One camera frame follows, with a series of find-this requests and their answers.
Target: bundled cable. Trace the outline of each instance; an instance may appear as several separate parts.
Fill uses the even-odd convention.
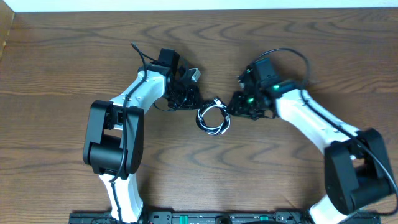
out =
[[[205,113],[212,109],[218,108],[221,111],[221,115],[224,117],[224,121],[217,127],[209,127],[205,123],[203,116]],[[214,98],[213,100],[206,101],[202,108],[198,110],[197,113],[197,125],[200,129],[210,135],[221,135],[224,134],[225,131],[231,126],[231,119],[229,114],[226,112],[226,105],[219,98]]]

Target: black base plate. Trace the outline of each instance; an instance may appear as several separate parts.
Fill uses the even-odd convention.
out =
[[[121,224],[110,213],[71,213],[69,224]],[[279,210],[264,213],[143,212],[137,224],[312,224],[307,212]],[[381,224],[380,217],[355,215],[342,224]]]

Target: black cable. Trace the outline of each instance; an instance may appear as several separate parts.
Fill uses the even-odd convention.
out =
[[[120,207],[118,196],[116,195],[116,187],[114,186],[114,182],[111,184],[111,187],[112,187],[114,202],[116,204],[116,208],[118,208],[119,222],[123,223],[122,213],[121,213],[122,208]]]
[[[224,117],[223,123],[217,127],[207,126],[205,120],[203,119],[205,113],[212,108],[218,108],[221,111],[221,115]],[[231,126],[231,118],[226,110],[226,105],[218,98],[205,102],[202,108],[198,109],[196,122],[201,130],[214,136],[224,134],[225,131]]]
[[[118,177],[120,176],[122,170],[123,170],[123,166],[126,160],[126,154],[127,154],[127,116],[126,116],[126,106],[127,106],[127,102],[130,99],[130,96],[134,93],[134,91],[136,91],[144,82],[145,80],[147,80],[147,67],[146,67],[146,63],[145,63],[145,59],[144,56],[142,54],[142,52],[138,49],[138,47],[135,45],[135,43],[131,42],[132,47],[134,48],[134,50],[136,50],[142,60],[142,64],[144,66],[144,77],[142,78],[142,80],[133,88],[130,90],[130,92],[124,97],[124,101],[123,101],[123,108],[122,108],[122,113],[123,113],[123,153],[122,153],[122,158],[120,160],[120,166],[119,169],[116,173],[116,175],[109,181],[111,183],[112,186],[112,191],[113,191],[113,196],[114,196],[114,201],[116,202],[116,206],[118,208],[118,215],[119,215],[119,221],[121,221],[123,223],[122,220],[122,215],[121,215],[121,208],[120,208],[120,204],[119,204],[119,200],[118,197],[116,196],[116,189],[114,186],[114,181],[118,179]]]
[[[135,43],[131,42],[131,46],[134,48],[134,50],[136,50],[142,60],[142,64],[144,66],[144,77],[142,78],[142,80],[133,88],[130,90],[130,92],[124,97],[124,101],[123,101],[123,153],[122,153],[122,158],[120,160],[120,166],[119,169],[116,173],[116,175],[109,181],[110,183],[113,183],[121,174],[121,171],[123,170],[123,165],[124,162],[126,160],[126,153],[127,153],[127,130],[126,130],[126,126],[127,126],[127,116],[126,116],[126,106],[127,106],[127,102],[130,99],[130,96],[134,93],[134,91],[136,91],[144,82],[145,80],[147,80],[147,67],[146,67],[146,63],[145,63],[145,59],[144,56],[142,54],[142,52],[138,49],[138,47],[135,45]]]
[[[154,107],[155,107],[156,109],[161,110],[161,111],[174,112],[174,111],[177,110],[177,104],[175,104],[175,103],[174,103],[174,106],[175,106],[175,107],[174,107],[174,108],[171,108],[171,109],[161,109],[161,108],[159,108],[159,107],[156,105],[155,102],[153,103],[153,105],[154,105]]]
[[[308,84],[309,80],[310,80],[310,75],[311,75],[311,68],[310,68],[310,62],[308,61],[308,59],[301,54],[300,52],[294,50],[294,49],[290,49],[290,48],[278,48],[278,49],[273,49],[273,50],[269,50],[267,52],[264,52],[262,54],[260,54],[260,56],[258,56],[258,58],[255,60],[259,60],[261,57],[268,55],[270,53],[276,52],[276,51],[288,51],[288,52],[292,52],[296,55],[298,55],[301,59],[303,59],[303,61],[305,62],[305,66],[307,68],[306,71],[306,76],[303,79],[302,82],[302,86],[300,87],[300,97],[303,100],[303,102],[308,106],[308,108],[310,108],[310,110],[312,110],[316,115],[318,115],[319,117],[321,117],[322,119],[324,119],[327,123],[329,123],[332,127],[334,127],[337,131],[345,134],[346,136],[348,136],[351,140],[353,140],[361,150],[363,150],[367,155],[369,155],[370,157],[372,157],[372,159],[380,166],[380,168],[383,170],[383,173],[387,176],[388,181],[390,182],[390,184],[392,185],[393,191],[396,195],[396,207],[393,211],[391,212],[387,212],[387,213],[379,213],[379,212],[369,212],[367,211],[366,213],[371,213],[373,215],[379,215],[379,216],[391,216],[391,215],[395,215],[398,212],[398,187],[397,184],[395,183],[394,179],[392,178],[392,176],[390,175],[390,173],[387,171],[387,169],[384,167],[384,165],[382,164],[382,162],[380,162],[380,160],[373,154],[372,151],[369,150],[369,148],[367,146],[365,146],[365,144],[363,144],[360,140],[358,140],[355,136],[353,136],[352,134],[350,134],[349,132],[347,132],[346,130],[344,130],[341,126],[335,124],[334,122],[332,122],[330,119],[328,119],[326,116],[324,116],[323,114],[321,114],[319,111],[317,111],[314,107],[311,106],[311,104],[308,102],[307,99],[305,99],[304,95],[303,95],[303,91],[304,91],[304,87]]]
[[[157,62],[156,59],[153,59],[153,58],[151,58],[150,56],[148,56],[148,55],[146,55],[146,54],[144,54],[144,53],[142,53],[142,52],[141,52],[141,54],[142,54],[142,56],[144,56],[145,58],[148,58],[149,60],[151,60],[151,61],[153,61],[153,62]]]

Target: wooden table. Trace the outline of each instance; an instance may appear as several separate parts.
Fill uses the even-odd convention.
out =
[[[153,57],[177,50],[201,70],[203,96],[225,102],[262,51],[301,51],[312,61],[314,99],[380,131],[398,174],[398,9],[17,14],[0,63],[0,223],[66,223],[72,211],[109,208],[103,183],[83,163],[83,142],[91,103],[136,78],[131,40]],[[272,61],[283,77],[303,77],[294,55]],[[195,111],[152,108],[144,123],[137,178],[148,205],[308,208],[325,194],[321,153],[281,119],[233,118],[217,137],[197,128]],[[377,208],[394,205],[389,197]]]

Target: green connector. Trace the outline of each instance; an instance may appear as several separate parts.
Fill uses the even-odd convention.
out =
[[[180,216],[180,224],[188,224],[188,215],[181,215]]]

